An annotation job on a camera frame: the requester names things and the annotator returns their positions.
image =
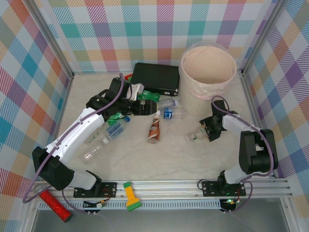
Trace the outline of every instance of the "white bucket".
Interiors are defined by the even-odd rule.
[[[211,98],[221,95],[237,71],[235,60],[214,46],[197,46],[184,52],[179,66],[180,100],[190,114],[208,116]]]

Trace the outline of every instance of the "black case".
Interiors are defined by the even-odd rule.
[[[177,66],[158,64],[135,64],[131,83],[141,83],[145,90],[161,95],[177,96],[179,88]]]

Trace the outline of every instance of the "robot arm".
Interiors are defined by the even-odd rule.
[[[227,111],[223,100],[215,101],[214,104],[220,109]],[[205,130],[210,141],[218,139],[222,131],[231,131],[239,137],[239,162],[231,169],[222,171],[218,177],[221,182],[227,184],[238,184],[247,176],[256,173],[266,173],[270,169],[270,157],[265,142],[261,136],[251,127],[244,125],[237,119],[239,115],[235,111],[229,111],[236,117],[223,113],[216,109],[213,104],[212,116],[200,121],[205,124]],[[273,159],[274,170],[278,167],[278,158],[275,145],[274,134],[271,130],[257,128],[265,137],[270,145]]]
[[[39,174],[41,178],[55,189],[63,190],[66,187],[83,188],[92,191],[95,196],[101,189],[101,179],[90,171],[82,172],[67,167],[80,144],[95,132],[97,128],[102,126],[110,116],[118,112],[123,115],[151,115],[156,112],[156,103],[154,101],[145,100],[145,103],[142,104],[140,100],[136,100],[137,94],[141,94],[143,91],[143,85],[131,85],[129,82],[124,81],[122,93],[114,104],[81,122],[81,119],[85,116],[109,104],[118,93],[120,85],[120,78],[114,78],[110,88],[92,97],[79,117],[61,136],[47,145],[45,149],[37,147],[33,150],[33,163],[35,171],[37,171],[47,155],[56,148]],[[67,133],[76,123],[78,125]],[[56,145],[65,134],[67,135],[61,144]]]

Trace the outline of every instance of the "bottle cap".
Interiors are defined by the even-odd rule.
[[[125,120],[126,122],[129,122],[129,121],[130,121],[130,118],[129,118],[128,116],[126,116],[126,117],[124,118],[124,120]]]

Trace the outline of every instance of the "colorful checkered backdrop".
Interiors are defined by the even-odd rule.
[[[240,69],[243,69],[245,67],[245,64],[248,60],[248,58],[250,57],[251,53],[252,53],[252,50],[254,48],[254,46],[256,45],[256,42],[258,41],[258,39],[260,38],[260,35],[263,31],[263,29],[265,28],[266,26],[266,22],[268,21],[270,15],[272,14],[273,10],[275,9],[275,6],[276,6],[276,3],[278,2],[278,0],[272,0],[271,1],[271,4],[269,5],[268,9],[267,9],[267,12],[266,14],[264,15],[264,18],[258,28],[258,30],[256,31],[252,41],[251,41],[251,44],[246,52],[246,55],[244,57],[244,59],[242,60],[242,63],[241,63],[241,66],[240,66]]]
[[[275,133],[279,173],[309,228],[309,0],[291,0],[248,81],[264,127]]]
[[[243,58],[266,2],[36,0],[72,68],[82,72],[130,71],[136,62],[179,65],[183,51],[202,39]]]
[[[53,140],[69,77],[21,0],[0,0],[0,231],[14,232],[34,177],[31,153]]]

